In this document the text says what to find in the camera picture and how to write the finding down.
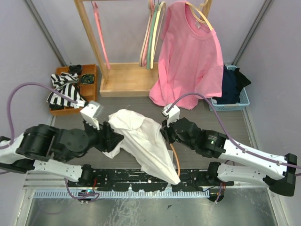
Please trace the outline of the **white t shirt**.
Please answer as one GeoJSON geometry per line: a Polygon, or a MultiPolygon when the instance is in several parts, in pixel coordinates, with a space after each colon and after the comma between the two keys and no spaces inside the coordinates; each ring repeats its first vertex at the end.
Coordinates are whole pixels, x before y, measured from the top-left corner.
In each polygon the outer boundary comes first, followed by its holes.
{"type": "Polygon", "coordinates": [[[109,158],[124,149],[140,164],[141,170],[172,185],[180,182],[173,160],[160,133],[161,125],[134,111],[121,109],[109,115],[108,123],[124,136],[113,151],[104,153],[109,158]]]}

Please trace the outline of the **orange hanger with metal hook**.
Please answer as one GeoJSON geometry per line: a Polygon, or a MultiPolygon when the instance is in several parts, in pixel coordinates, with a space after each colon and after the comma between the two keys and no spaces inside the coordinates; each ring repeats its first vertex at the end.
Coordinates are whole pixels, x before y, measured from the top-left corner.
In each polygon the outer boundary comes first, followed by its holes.
{"type": "Polygon", "coordinates": [[[176,164],[177,164],[177,175],[178,177],[180,178],[180,174],[181,174],[181,166],[180,166],[180,162],[179,162],[179,159],[178,159],[178,155],[177,155],[177,152],[175,150],[175,147],[172,143],[169,144],[172,151],[173,151],[173,154],[174,154],[174,157],[175,157],[175,160],[176,160],[176,164]]]}

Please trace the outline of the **yellow hanger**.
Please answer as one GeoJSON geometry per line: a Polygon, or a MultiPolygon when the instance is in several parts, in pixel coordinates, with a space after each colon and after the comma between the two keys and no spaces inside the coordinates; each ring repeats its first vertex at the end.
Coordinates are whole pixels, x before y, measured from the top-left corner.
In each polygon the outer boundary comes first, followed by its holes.
{"type": "Polygon", "coordinates": [[[149,49],[147,56],[147,66],[149,69],[153,69],[154,66],[154,57],[158,43],[158,37],[160,35],[160,29],[162,26],[164,14],[166,9],[166,3],[164,1],[158,2],[155,5],[154,15],[152,17],[152,23],[150,28],[149,36],[149,49]]]}

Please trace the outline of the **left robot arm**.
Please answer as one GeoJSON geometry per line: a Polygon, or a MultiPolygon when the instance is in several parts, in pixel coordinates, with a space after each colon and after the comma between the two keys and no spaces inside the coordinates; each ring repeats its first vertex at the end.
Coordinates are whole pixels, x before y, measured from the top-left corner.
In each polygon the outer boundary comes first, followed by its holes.
{"type": "Polygon", "coordinates": [[[83,186],[94,182],[94,169],[89,164],[69,165],[91,148],[102,153],[112,152],[124,139],[108,122],[94,127],[83,121],[84,129],[59,129],[45,124],[28,128],[11,140],[0,138],[0,168],[25,174],[43,172],[63,177],[83,186]]]}

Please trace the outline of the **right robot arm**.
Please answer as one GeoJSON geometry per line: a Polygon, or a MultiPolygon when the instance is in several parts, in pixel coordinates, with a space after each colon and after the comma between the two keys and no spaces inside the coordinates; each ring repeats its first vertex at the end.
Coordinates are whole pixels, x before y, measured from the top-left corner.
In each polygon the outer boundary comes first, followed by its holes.
{"type": "Polygon", "coordinates": [[[213,130],[200,129],[186,118],[175,122],[164,120],[160,132],[168,143],[180,143],[206,158],[229,160],[237,166],[211,162],[206,179],[213,186],[221,182],[262,184],[270,191],[294,196],[297,156],[275,155],[246,146],[213,130]]]}

